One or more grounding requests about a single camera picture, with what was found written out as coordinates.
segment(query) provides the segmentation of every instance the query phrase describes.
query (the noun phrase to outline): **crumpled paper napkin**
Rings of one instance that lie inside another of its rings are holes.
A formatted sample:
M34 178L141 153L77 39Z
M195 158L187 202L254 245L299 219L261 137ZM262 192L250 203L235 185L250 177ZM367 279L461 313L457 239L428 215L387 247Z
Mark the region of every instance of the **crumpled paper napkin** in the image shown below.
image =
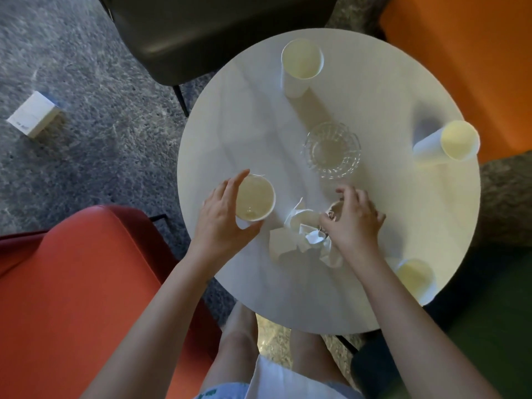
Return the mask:
M299 200L285 220L284 227L270 231L270 257L278 261L283 253L299 248L320 250L320 260L330 268L342 266L342 255L332 244L328 235L320 231L320 213L305 208L303 198Z

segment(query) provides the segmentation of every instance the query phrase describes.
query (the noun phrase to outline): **white paper cup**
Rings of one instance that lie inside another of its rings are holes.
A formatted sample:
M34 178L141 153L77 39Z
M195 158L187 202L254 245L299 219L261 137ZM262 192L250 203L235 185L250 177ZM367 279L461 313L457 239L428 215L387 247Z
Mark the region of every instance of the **white paper cup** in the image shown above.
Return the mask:
M436 296L436 276L430 266L418 259L406 259L398 264L391 264L403 286L419 302L420 305L427 305Z
M468 122L455 120L414 145L414 158L420 165L444 164L474 157L480 137Z
M323 68L323 53L308 39L295 39L281 53L281 87L288 98L299 98Z
M245 221L264 220L275 207L275 190L261 175L244 178L236 196L236 216Z

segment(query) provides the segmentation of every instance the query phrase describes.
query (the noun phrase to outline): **glass bowl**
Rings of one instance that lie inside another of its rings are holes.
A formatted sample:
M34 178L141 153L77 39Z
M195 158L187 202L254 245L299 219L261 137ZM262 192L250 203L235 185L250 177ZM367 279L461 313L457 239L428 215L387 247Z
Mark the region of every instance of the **glass bowl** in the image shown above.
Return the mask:
M352 173L360 162L360 142L349 127L324 122L306 138L303 154L310 169L321 178L338 179Z

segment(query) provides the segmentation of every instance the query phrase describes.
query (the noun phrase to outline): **table top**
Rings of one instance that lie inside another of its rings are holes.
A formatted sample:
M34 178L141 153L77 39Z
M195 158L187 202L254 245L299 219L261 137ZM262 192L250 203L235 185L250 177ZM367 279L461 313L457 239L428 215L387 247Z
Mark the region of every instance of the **table top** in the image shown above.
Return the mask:
M290 100L280 88L281 51L296 38L316 42L324 66L309 91ZM379 234L383 254L425 261L440 291L473 236L478 162L415 165L414 142L462 114L421 64L367 35L293 31L257 43L226 64L199 96L185 126L177 165L179 201L192 235L202 201L221 180L243 168L265 175L276 190L275 210L216 279L244 305L288 328L362 333L379 326L350 268L326 267L313 249L281 255L279 263L269 256L269 231L282 227L301 197L317 211L337 200L340 181L319 179L301 154L309 130L331 119L359 137L361 163L344 182L367 189L387 214Z

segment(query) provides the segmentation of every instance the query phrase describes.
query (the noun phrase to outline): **forearm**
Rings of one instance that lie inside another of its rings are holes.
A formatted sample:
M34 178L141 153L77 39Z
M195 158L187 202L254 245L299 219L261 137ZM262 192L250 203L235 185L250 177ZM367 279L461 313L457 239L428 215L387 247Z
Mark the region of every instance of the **forearm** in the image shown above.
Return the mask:
M499 398L495 389L434 323L377 252L359 277L397 369L413 398Z
M163 399L192 315L207 285L185 257L83 393L83 399Z

